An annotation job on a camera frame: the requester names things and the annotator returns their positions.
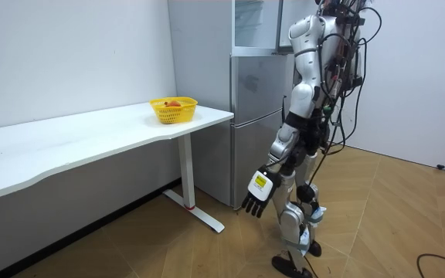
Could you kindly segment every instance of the humanoid robot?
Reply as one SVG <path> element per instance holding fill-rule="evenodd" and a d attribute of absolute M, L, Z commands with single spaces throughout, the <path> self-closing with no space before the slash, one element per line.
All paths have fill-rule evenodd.
<path fill-rule="evenodd" d="M 275 256 L 272 264 L 289 277 L 312 277 L 304 255 L 321 255 L 314 229 L 324 209 L 318 202 L 312 171 L 319 149 L 324 158 L 330 154 L 329 122 L 333 114 L 341 114 L 342 104 L 339 112 L 334 113 L 335 108 L 344 103 L 348 92 L 363 84 L 358 51 L 368 42 L 360 39 L 359 31 L 365 22 L 360 12 L 366 9 L 379 15 L 366 6 L 366 0 L 322 0 L 317 15 L 299 20 L 289 30 L 296 79 L 290 111 L 270 147 L 268 162 L 252 177 L 242 204 L 246 212 L 259 218 L 273 200 L 289 260 Z M 298 179 L 297 202 L 292 202 L 295 168 L 303 163 L 306 174 Z"/>

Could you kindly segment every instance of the white table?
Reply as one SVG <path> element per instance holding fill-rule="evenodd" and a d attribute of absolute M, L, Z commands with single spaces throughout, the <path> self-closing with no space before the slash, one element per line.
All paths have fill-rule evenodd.
<path fill-rule="evenodd" d="M 101 158 L 154 141 L 178 138 L 183 197 L 169 198 L 217 232 L 224 225 L 195 207 L 190 133 L 233 118 L 233 113 L 197 106 L 193 120 L 161 124 L 148 103 L 0 127 L 0 196 Z"/>

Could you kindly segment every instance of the table foot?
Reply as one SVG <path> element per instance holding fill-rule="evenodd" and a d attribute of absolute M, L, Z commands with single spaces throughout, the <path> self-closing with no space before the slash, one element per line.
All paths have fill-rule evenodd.
<path fill-rule="evenodd" d="M 164 195 L 171 198 L 173 201 L 177 202 L 180 206 L 185 207 L 185 204 L 183 204 L 183 197 L 176 194 L 171 189 L 168 189 L 163 192 Z M 187 209 L 188 212 L 191 212 L 193 215 L 198 217 L 200 220 L 202 220 L 205 224 L 207 224 L 209 227 L 211 227 L 216 232 L 221 232 L 224 230 L 224 225 L 215 220 L 211 215 L 208 215 L 200 208 L 194 207 L 193 209 Z"/>

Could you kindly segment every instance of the baseboard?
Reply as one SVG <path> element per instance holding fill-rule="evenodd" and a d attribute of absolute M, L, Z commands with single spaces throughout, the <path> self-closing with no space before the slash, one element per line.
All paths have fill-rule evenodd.
<path fill-rule="evenodd" d="M 109 215 L 104 216 L 103 218 L 86 225 L 82 229 L 65 236 L 64 238 L 58 240 L 51 245 L 44 247 L 43 249 L 33 253 L 30 256 L 27 256 L 24 259 L 19 260 L 16 263 L 13 263 L 11 266 L 8 266 L 0 271 L 0 277 L 11 277 L 21 272 L 22 270 L 30 267 L 31 265 L 45 259 L 48 256 L 60 251 L 61 249 L 67 247 L 68 245 L 76 242 L 78 239 L 83 238 L 84 236 L 89 235 L 90 233 L 100 229 L 101 227 L 111 223 L 112 221 L 120 218 L 121 216 L 131 212 L 132 210 L 138 208 L 146 202 L 151 201 L 153 198 L 162 194 L 163 191 L 167 189 L 173 189 L 176 185 L 180 185 L 182 183 L 181 178 L 177 178 L 174 181 L 162 186 L 161 188 L 147 194 L 144 197 L 139 198 L 136 201 L 131 202 L 130 204 L 120 208 Z"/>

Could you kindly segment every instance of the table leg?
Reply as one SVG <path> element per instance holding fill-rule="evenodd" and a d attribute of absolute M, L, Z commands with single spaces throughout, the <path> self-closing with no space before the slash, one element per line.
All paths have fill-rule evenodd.
<path fill-rule="evenodd" d="M 216 232 L 223 231 L 224 225 L 221 222 L 215 220 L 211 215 L 208 215 L 195 206 L 195 186 L 193 185 L 192 144 L 190 141 L 190 134 L 178 137 L 178 148 L 180 165 L 182 168 L 183 197 L 172 190 L 166 190 L 164 194 L 178 204 L 185 206 L 189 212 L 205 222 Z"/>

